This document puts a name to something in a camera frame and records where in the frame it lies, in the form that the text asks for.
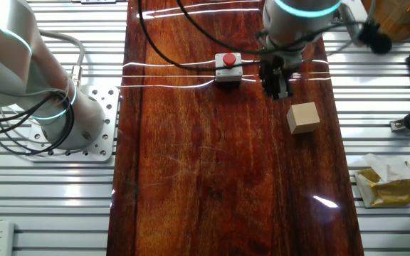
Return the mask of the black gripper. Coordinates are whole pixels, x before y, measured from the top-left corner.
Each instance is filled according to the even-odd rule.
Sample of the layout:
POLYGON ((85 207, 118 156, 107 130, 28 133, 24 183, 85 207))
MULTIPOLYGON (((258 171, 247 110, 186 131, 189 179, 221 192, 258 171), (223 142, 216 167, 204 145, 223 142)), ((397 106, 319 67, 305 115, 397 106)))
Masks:
POLYGON ((293 90, 290 79, 293 73, 299 71, 302 65, 302 57, 280 57, 279 55, 261 55, 259 77, 262 82, 264 93, 269 97, 279 99, 292 97, 293 90))

